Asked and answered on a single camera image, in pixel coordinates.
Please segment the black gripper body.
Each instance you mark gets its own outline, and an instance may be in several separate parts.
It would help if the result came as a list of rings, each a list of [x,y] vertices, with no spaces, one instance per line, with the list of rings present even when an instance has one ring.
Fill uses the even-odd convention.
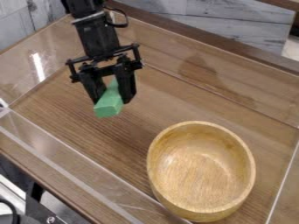
[[[109,14],[93,14],[77,18],[73,21],[77,28],[81,43],[86,56],[69,59],[66,65],[71,70],[71,81],[79,82],[81,75],[77,72],[75,64],[90,61],[89,67],[94,67],[101,61],[113,60],[119,57],[119,62],[126,64],[130,71],[143,67],[139,44],[121,45],[117,28],[127,28],[129,22],[115,24]]]

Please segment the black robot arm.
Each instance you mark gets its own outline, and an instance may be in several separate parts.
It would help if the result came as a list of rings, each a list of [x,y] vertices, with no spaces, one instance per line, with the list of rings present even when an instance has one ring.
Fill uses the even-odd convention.
[[[135,70],[143,68],[139,44],[121,45],[117,28],[129,27],[127,14],[107,7],[107,0],[66,0],[67,11],[86,55],[69,59],[71,82],[81,82],[89,97],[98,103],[109,88],[103,78],[117,77],[117,90],[125,104],[137,95]]]

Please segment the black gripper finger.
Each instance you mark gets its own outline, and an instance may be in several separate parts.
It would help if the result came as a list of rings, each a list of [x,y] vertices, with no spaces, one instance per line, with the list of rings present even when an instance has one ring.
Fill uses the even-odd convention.
[[[115,75],[123,103],[129,104],[137,95],[135,72],[123,63],[119,63],[115,67]]]
[[[93,73],[81,73],[79,78],[90,99],[94,103],[98,103],[107,90],[103,78]]]

